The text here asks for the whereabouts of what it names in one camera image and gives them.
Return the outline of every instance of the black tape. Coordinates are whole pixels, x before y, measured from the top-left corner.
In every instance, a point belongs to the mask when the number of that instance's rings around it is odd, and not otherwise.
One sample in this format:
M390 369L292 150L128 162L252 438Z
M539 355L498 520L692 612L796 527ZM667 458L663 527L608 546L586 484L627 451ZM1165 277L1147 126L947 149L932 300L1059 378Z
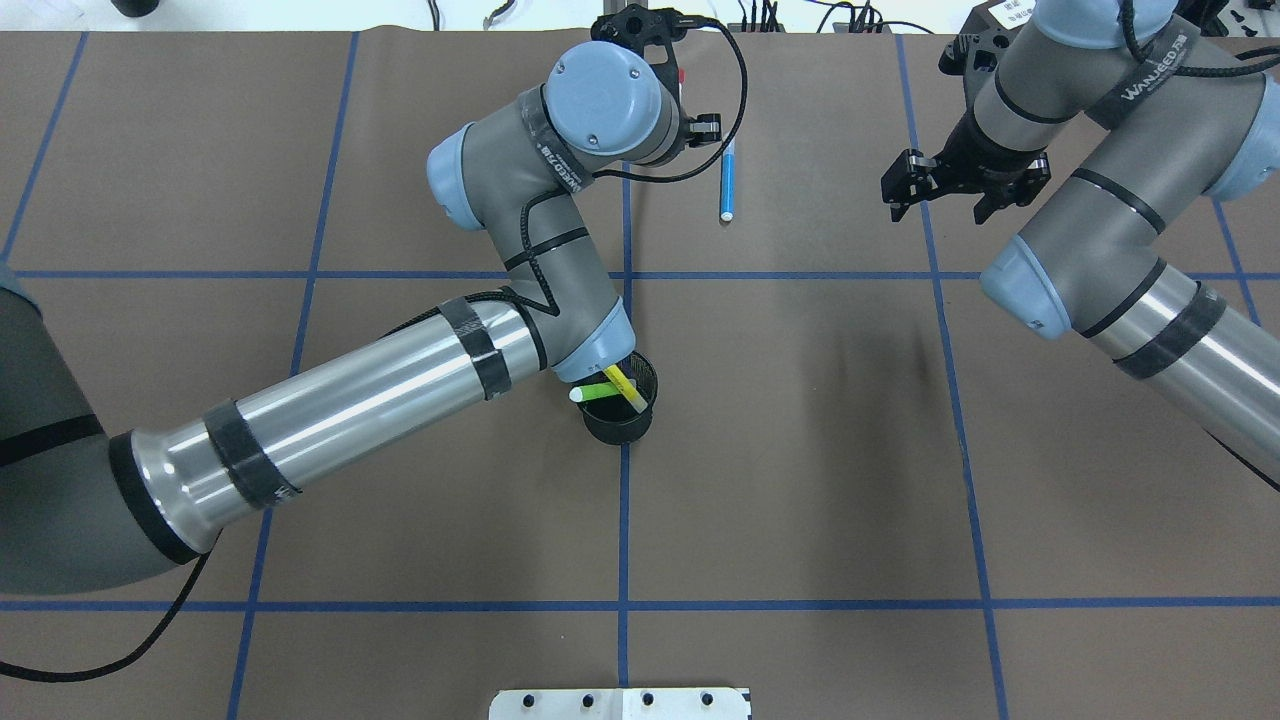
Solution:
M1043 151L1010 150L987 137L978 126L973 108L965 114L947 136L946 145L938 152L938 161L955 168L995 170L997 173L1020 173Z
M1169 224L1165 223L1165 219L1160 217L1160 213L1157 213L1151 205L1147 205L1146 200L1138 197L1130 192L1128 187L1103 176L1102 173L1096 173L1088 168L1076 168L1075 172L1071 173L1071 177L1096 184L1097 187L1114 195L1116 200L1124 202L1132 208L1134 213L1138 213L1143 220L1147 220L1147 223L1156 231L1156 234L1165 232L1165 228L1169 227Z
M218 459L223 461L236 489L252 507L274 507L302 495L266 456L236 401L218 405L205 413L204 420Z
M520 293L516 292L515 290L511 290L509 284L504 284L499 290L502 291L503 295L507 295L507 296L511 296L511 297L520 297ZM516 309L516 313L520 313L520 319L524 320L525 322L525 327L529 328L529 337L530 337L530 340L534 341L534 350L538 351L538 369L539 370L545 370L547 369L547 346L543 345L543 333L538 331L538 324L534 323L534 316L529 314L529 307L525 307L525 304L521 302L521 301L515 301L513 300L512 304L511 304L511 306Z
M1165 272L1166 266L1169 266L1169 263L1166 263L1164 258L1156 258L1155 266L1152 266L1151 272L1147 273L1147 277L1138 283L1138 287L1133 288L1129 297L1125 297L1124 302L1116 305L1116 309L1107 313L1106 318L1102 318L1092 328L1082 332L1080 334L1083 337L1094 337L1102 331L1110 328L1112 323L1119 320L1125 313L1129 311L1130 307L1137 305L1138 300L1140 300L1143 295L1147 295L1147 291L1151 290L1151 286L1156 284L1156 281L1160 279L1160 274Z
M1115 364L1135 379L1152 378L1204 340L1225 313L1226 300L1207 284L1197 283L1196 296L1174 322L1147 345L1116 360Z
M108 443L108 459L111 462L111 474L115 477L115 486L120 489L124 505L151 544L156 546L156 550L174 565L184 565L198 557L200 553L184 543L165 521L155 500L151 498L151 491L142 482L138 462L133 459L133 430L111 438L111 442Z
M1119 127L1143 101L1174 77L1193 45L1196 35L1183 28L1174 28L1174 23L1170 22L1152 38L1147 59L1084 114L1105 129Z
M97 421L97 415L81 415L79 418L68 418L50 423L45 427L0 439L0 468L13 465L14 462L78 439L101 434L106 434L106 430L102 429L102 423Z
M507 272L509 273L511 270L515 270L520 265L532 260L534 258L538 258L544 252L550 252L552 250L556 250L561 245L567 245L580 237L586 237L588 234L590 233L588 233L586 228L582 227L571 229L568 232L562 232L550 240L544 240L543 242L539 242L538 245L530 247L529 250L512 255L511 258L507 259L506 263L503 263L503 266L506 266Z
M521 92L516 97L516 106L520 108L520 119L529 131L534 150L550 168L556 182L568 192L581 192L591 184L595 178L586 172L582 163L577 161L573 151L552 127L550 118L547 117L547 104L543 101L543 87L531 87Z
M462 297L454 297L440 304L440 315L453 327L462 348L471 356L471 365L480 377L484 398L493 400L511 389L511 373L502 351L493 346L489 328L484 327L480 315Z
M1000 101L1004 102L1006 108L1012 110L1015 115L1023 118L1024 120L1030 120L1033 123L1039 123L1042 126L1060 126L1066 120L1071 119L1070 115L1065 118L1046 118L1044 115L1037 115L1036 113L1032 113L1030 110L1023 108L1018 102L1014 102L1014 100L1009 97L1009 95L1005 92L1005 86L1001 85L1000 82L998 70L996 72L996 77L992 78L992 82L996 83L996 95L1000 96Z

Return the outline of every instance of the black cable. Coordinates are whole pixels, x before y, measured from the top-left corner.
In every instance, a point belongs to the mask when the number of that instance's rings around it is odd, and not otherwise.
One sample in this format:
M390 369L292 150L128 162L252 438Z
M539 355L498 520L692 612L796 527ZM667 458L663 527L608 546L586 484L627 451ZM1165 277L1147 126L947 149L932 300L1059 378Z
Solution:
M512 8L512 5L515 5L515 4L516 4L516 0L507 0L506 3L503 3L502 5L499 5L497 10L489 13L489 17L484 19L484 26L483 27L485 29L489 29L493 26L493 22L498 19L498 15L502 15L503 13L506 13L507 10L509 10Z
M563 190L553 190L550 192L544 192L538 197L534 197L529 202L525 202L525 206L520 209L520 246L525 251L525 255L529 258L529 269L534 272L534 279L538 281L538 287L543 291L543 295L547 297L547 305L543 305L541 302L536 302L515 292L508 295L506 292L499 292L499 291L472 292L471 295L463 295L462 296L463 300L466 300L467 302L483 302L483 301L509 302L512 305L521 305L532 310L538 310L539 313L544 313L547 315L550 315L552 318L559 315L561 313L559 305L556 302L556 296L552 295L552 286L549 282L547 282L547 275L543 274L543 268L538 264L538 256L534 255L532 252L534 241L529 237L529 211L532 210L535 206L538 206L540 202L544 202L553 197L559 197L562 195L566 195ZM421 313L413 318L410 318L408 320L404 320L403 323L387 331L385 333L383 333L383 337L393 336L403 331L404 328L411 328L421 323L422 320L434 318L439 314L440 314L440 306L436 305L435 307L431 307L426 313Z
M858 19L849 23L849 32L870 32L868 29L868 23L874 23L877 19L884 19L884 15L879 10L872 6L870 0L863 5L861 12L858 13Z
M1124 33L1125 46L1129 47L1129 54L1139 64L1147 61L1147 55L1151 53L1149 47L1142 47L1138 45L1138 36L1133 27L1134 8L1133 0L1120 0L1120 29ZM1268 70L1276 65L1280 65L1280 45L1271 45L1267 47L1258 47L1256 50L1249 50L1240 53L1235 56L1236 60L1249 60L1253 58L1261 58L1262 55L1276 55L1270 60L1263 60L1261 63L1254 63L1252 65L1240 65L1235 68L1194 68L1183 65L1174 70L1175 76L1181 77L1212 77L1212 78L1226 78L1226 77L1244 77L1253 73L1261 73Z
M100 667L93 667L92 670L79 670L74 673L51 673L47 670L33 670L31 667L23 667L20 665L10 665L8 662L0 662L0 675L8 675L10 678L17 678L19 680L31 680L32 683L82 683L84 680L92 680L96 678L101 678L104 675L110 675L116 670L123 670L129 665L133 665L140 657L142 657L143 655L146 655L148 650L151 650L151 646L154 646L155 642L160 639L160 634L165 632L165 629L169 626L169 623L173 623L173 619L178 615L178 611L182 610L182 605L187 602L187 596L191 594L191 588L196 587L196 580L200 579L200 573L205 569L205 564L209 562L210 552L206 552L200 556L200 560L196 561L196 566L191 569L191 575L187 578L187 583L182 585L182 591L178 592L178 597L173 601L173 605L169 606L169 610L165 611L164 618L161 618L160 623L155 626L154 630L151 630L151 634L147 635L145 641L142 641L142 644L134 648L134 651L131 652L129 655L125 655L124 657L116 660L115 662L108 662L106 665L102 665Z
M927 28L924 26L918 26L915 23L909 23L906 20L883 20L883 22L873 23L873 24L868 26L868 31L867 32L879 32L879 28L882 28L884 26L906 26L906 27L914 27L915 29L924 31L924 32L927 32L929 35L936 35L932 29L929 29L929 28Z
M737 68L742 74L742 90L741 90L741 97L739 99L737 104L737 118L733 119L733 127L730 128L728 135L726 135L724 138L721 140L719 147L716 149L716 152L713 152L712 156L708 158L705 163L698 165L696 168L689 170L687 173L680 173L678 176L668 176L668 177L653 177L653 176L637 176L635 173L628 173L626 170L607 169L607 170L596 170L591 173L591 177L625 178L636 182L657 182L657 183L680 182L703 173L707 168L710 168L716 163L716 160L719 160L721 155L724 154L724 149L728 147L728 143L737 135L737 128L741 127L742 124L742 115L746 114L746 60L742 58L742 49L739 47L737 41L733 40L733 33L731 33L722 22L717 20L716 18L699 18L699 19L703 23L701 27L713 27L718 29L721 35L724 36L724 40L728 41L728 46L733 50L733 58L737 59Z
M829 18L831 14L836 12L836 8L849 8L849 27L854 26L854 13L858 12L858 8L854 8L852 3L815 3L815 0L808 0L808 1L814 3L815 5L827 5L827 13L822 17L822 22L818 23L818 29L815 29L814 32L822 32L822 28L827 27L827 18Z

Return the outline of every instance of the robotic arm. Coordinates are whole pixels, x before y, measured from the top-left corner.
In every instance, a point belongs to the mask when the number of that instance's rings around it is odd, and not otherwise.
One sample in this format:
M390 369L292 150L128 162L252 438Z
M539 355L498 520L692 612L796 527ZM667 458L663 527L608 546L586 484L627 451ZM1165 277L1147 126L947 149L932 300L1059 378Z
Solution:
M631 6L545 85L431 151L445 213L484 228L511 284L449 300L366 347L163 432L108 438L0 264L0 592L136 582L207 552L220 529L550 366L564 382L627 357L635 333L571 193L617 160L719 140L686 118L671 41L712 23ZM664 44L658 72L645 45ZM660 76L671 74L671 83Z
M1198 195L1239 197L1280 165L1280 88L1242 69L1257 53L1197 42L1175 5L1041 0L1011 41L957 38L940 67L965 73L968 111L937 158L905 151L881 187L895 220L980 192L982 223L1034 199L1044 147L1087 110L1108 137L982 273L983 291L1044 338L1079 332L1280 489L1280 342L1151 249Z

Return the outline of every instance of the grid line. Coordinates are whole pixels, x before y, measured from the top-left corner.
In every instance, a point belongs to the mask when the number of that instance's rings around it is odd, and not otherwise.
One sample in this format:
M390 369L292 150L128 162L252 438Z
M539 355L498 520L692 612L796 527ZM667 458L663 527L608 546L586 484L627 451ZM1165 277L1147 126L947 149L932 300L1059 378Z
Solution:
M4 600L0 612L164 612L170 600ZM243 612L246 601L192 600L184 612ZM893 612L928 610L1149 610L1161 607L1280 607L1280 596L1133 596L900 600L628 600L628 612ZM612 600L532 601L259 601L256 612L485 614L618 612Z
M324 190L320 196L320 210L316 217L315 240L311 246L311 264L307 269L307 286L302 295L302 309L298 313L298 332L293 342L293 359L289 377L302 370L302 348L307 340L307 324L311 316L311 300L315 296L316 273L320 268L320 252L324 250L324 231L329 214L329 197L333 193L333 179L338 172L338 152L342 149L342 129L347 118L347 99L351 96L351 78L356 69L356 51L360 47L360 32L351 33L347 47L347 68L342 81L342 96L338 100L338 117L333 124L333 143L329 147L329 165L325 170ZM253 557L253 573L250 578L248 600L244 603L244 623L241 629L239 650L236 655L236 674L232 678L230 697L227 701L227 720L236 720L239 714L241 692L244 687L244 670L248 665L250 646L253 639L253 620L257 612L257 597L262 585L262 569L266 564L268 542L271 538L271 509L262 512L257 537L257 552Z
M9 224L9 234L4 241L4 250L0 251L0 263L9 260L13 254L13 246L18 242L18 228L22 227L22 215L27 211L27 202L31 200L31 193L36 190L36 179L40 177L40 167L45 163L45 152L49 151L49 143L54 140L54 129L58 128L58 118L63 114L63 105L67 104L67 96L72 90L72 81L76 78L76 70L79 68L81 58L84 56L84 45L88 42L88 32L82 32L79 42L76 44L76 53L72 55L72 64L67 68L67 77L63 78L63 87L58 91L58 101L54 102L54 111L49 115L49 124L45 126L45 135L40 140L40 149L36 150L36 160L31 164L31 173L27 174L27 184L22 188L22 197L18 199L18 209L13 213L13 222Z
M1253 304L1253 292L1249 290L1249 281L1244 277L1244 265L1240 263L1240 254L1235 250L1235 238L1231 236L1231 225L1226 222L1222 204L1213 201L1213 214L1217 215L1217 227L1222 231L1222 240L1226 241L1226 252L1231 256L1231 268L1235 270L1235 279L1240 283L1240 293L1244 295L1244 306L1249 310L1249 319L1254 325L1262 325L1258 318L1258 307Z
M308 270L14 270L19 278L32 279L310 279ZM636 281L975 281L978 270L639 270L630 277L613 272L609 277L625 281L630 288ZM509 279L500 270L316 270L316 279ZM1280 273L1189 272L1197 281L1280 282Z
M897 45L899 77L902 81L902 104L906 110L906 128L911 147L919 147L920 140L915 129L915 109L911 104L911 82L908 77L906 49L902 36L895 35ZM920 222L924 227L924 245L929 255L929 272L933 277L933 304L937 307L938 331L942 333L942 356L947 370L947 391L951 395L951 416L955 423L956 439L960 445L960 461L964 470L965 495L969 509L969 534L973 541L974 562L978 569L978 591L982 593L982 615L987 626L987 652L991 657L991 676L995 684L996 710L1001 720L1009 720L1009 702L1005 696L1005 674L1000 662L1000 638L996 633L996 611L991 605L991 583L987 577L987 555L982 541L982 520L978 514L978 493L973 484L973 466L969 461L969 439L964 427L964 409L960 405L960 386L956 380L955 356L951 350L951 331L947 327L947 313L942 296L942 278L938 274L938 252L933 242L933 222L929 217L929 204L920 204Z
M631 163L622 163L630 172ZM631 256L631 181L622 178L622 306L634 318L632 286L635 275ZM631 445L618 448L618 687L631 687Z

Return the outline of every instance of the metal bracket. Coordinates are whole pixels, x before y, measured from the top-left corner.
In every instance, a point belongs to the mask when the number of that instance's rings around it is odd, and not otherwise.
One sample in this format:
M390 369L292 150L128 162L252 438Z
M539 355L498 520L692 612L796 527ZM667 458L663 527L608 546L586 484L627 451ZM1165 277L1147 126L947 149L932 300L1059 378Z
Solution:
M666 50L667 59L662 63L649 63L649 67L658 76L658 82L676 99L676 108L680 111L680 135L690 147L721 141L721 115L719 113L705 113L696 118L685 115L685 108L680 100L680 65L676 63L676 50L672 44L684 40L690 29L707 27L708 22L710 22L708 18L686 15L671 8L649 10L641 5L631 4L612 15L600 15L591 24L591 40L612 42L641 58L644 58L644 49L650 45ZM673 146L672 150L678 151L678 146ZM675 152L648 164L660 165L671 156L675 156Z
M957 35L942 51L938 70L964 78L966 109L973 108L982 86L995 78L996 68L1016 35L1018 29L1004 28ZM1030 205L1051 177L1044 152L1020 172L992 170L974 163L973 158L959 160L950 161L946 151L937 158L927 158L914 147L904 150L881 177L881 197L888 204L890 218L896 223L911 205L943 195L980 193L982 199L973 208L973 219L980 225L997 210Z
M489 720L750 720L751 691L634 688L503 691Z

